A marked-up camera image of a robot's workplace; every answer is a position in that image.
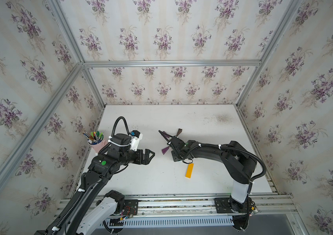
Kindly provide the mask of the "brown triangle block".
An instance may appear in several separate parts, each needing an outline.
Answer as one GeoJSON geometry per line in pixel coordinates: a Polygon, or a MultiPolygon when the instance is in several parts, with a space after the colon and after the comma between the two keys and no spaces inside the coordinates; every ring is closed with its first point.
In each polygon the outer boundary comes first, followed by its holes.
{"type": "Polygon", "coordinates": [[[181,128],[179,128],[178,131],[177,131],[177,133],[176,133],[176,137],[178,137],[182,133],[182,131],[183,130],[181,128]]]}

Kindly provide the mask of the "yellow long block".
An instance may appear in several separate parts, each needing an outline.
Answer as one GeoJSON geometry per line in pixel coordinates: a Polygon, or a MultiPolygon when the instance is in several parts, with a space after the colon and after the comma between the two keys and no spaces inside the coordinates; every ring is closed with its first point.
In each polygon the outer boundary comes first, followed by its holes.
{"type": "Polygon", "coordinates": [[[193,168],[194,168],[194,164],[193,163],[188,164],[187,171],[186,171],[186,174],[185,174],[186,178],[191,179],[192,173],[193,173],[193,168]]]}

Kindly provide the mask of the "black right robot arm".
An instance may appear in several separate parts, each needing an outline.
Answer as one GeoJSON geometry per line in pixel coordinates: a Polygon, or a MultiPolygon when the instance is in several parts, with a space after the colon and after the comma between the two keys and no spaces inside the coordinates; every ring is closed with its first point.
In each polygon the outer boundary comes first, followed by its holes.
{"type": "Polygon", "coordinates": [[[178,135],[172,136],[161,130],[159,133],[167,141],[175,162],[192,164],[194,159],[203,158],[224,164],[233,179],[232,192],[225,207],[233,213],[240,213],[233,217],[233,227],[244,231],[256,208],[249,195],[254,181],[266,174],[265,163],[236,141],[224,145],[204,144],[194,140],[184,142],[178,135]]]}

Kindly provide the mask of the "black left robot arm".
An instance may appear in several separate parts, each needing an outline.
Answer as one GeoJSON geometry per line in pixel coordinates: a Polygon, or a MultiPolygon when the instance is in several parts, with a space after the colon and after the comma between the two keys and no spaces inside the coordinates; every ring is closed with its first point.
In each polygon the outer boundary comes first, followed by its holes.
{"type": "Polygon", "coordinates": [[[109,216],[120,213],[124,195],[111,190],[93,210],[90,206],[121,166],[147,165],[155,153],[138,148],[143,135],[137,130],[129,134],[113,134],[81,175],[81,184],[58,217],[37,235],[90,235],[109,216]]]}

